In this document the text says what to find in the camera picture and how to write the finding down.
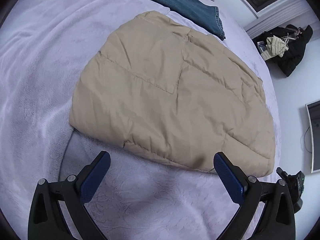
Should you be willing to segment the beige puffer jacket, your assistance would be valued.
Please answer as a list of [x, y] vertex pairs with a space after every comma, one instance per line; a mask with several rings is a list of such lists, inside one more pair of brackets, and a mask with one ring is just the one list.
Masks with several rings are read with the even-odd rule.
[[80, 75], [69, 122], [164, 165], [211, 172], [223, 152], [249, 175], [274, 168], [262, 80], [212, 35], [157, 11], [110, 33]]

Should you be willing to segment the cream hanging puffer garment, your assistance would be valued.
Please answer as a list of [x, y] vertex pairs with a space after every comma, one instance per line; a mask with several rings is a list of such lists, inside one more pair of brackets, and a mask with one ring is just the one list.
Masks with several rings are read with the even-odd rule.
[[289, 50], [287, 43], [274, 35], [272, 37], [268, 37], [266, 42], [266, 50], [260, 54], [264, 61], [276, 56], [283, 57], [285, 52]]

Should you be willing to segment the folded blue jeans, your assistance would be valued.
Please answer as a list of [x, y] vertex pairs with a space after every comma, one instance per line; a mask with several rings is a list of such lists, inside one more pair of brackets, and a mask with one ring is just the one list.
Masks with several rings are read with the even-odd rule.
[[152, 0], [181, 16], [191, 20], [196, 25], [224, 40], [225, 32], [220, 19], [219, 9], [216, 6], [208, 6], [199, 0]]

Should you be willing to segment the lavender plush bed blanket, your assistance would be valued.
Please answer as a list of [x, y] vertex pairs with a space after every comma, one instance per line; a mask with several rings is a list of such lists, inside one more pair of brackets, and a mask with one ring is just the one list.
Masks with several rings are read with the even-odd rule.
[[[270, 72], [252, 40], [218, 0], [221, 41], [263, 82], [280, 159], [278, 105]], [[137, 15], [157, 11], [210, 35], [151, 0], [19, 0], [1, 27], [1, 210], [27, 238], [38, 181], [63, 180], [105, 150], [111, 166], [87, 208], [108, 239], [216, 239], [238, 206], [211, 172], [142, 158], [85, 135], [69, 122], [73, 92], [110, 33]]]

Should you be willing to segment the grey window curtain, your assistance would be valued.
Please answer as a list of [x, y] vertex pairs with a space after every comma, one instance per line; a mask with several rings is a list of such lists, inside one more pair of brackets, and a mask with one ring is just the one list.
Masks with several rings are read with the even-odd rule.
[[244, 27], [250, 38], [288, 24], [316, 27], [319, 19], [306, 0], [277, 0], [257, 13], [257, 19]]

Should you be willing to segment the black hanging coat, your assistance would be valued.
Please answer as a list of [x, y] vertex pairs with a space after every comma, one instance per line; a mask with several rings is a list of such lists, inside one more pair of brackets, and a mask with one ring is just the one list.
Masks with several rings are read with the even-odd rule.
[[276, 63], [284, 75], [289, 77], [302, 61], [306, 45], [312, 38], [313, 29], [310, 25], [303, 29], [289, 24], [285, 27], [275, 27], [265, 31], [253, 38], [253, 42], [257, 49], [260, 50], [260, 53], [266, 50], [266, 39], [273, 35], [285, 41], [289, 50], [285, 52], [283, 57], [276, 56], [269, 60]]

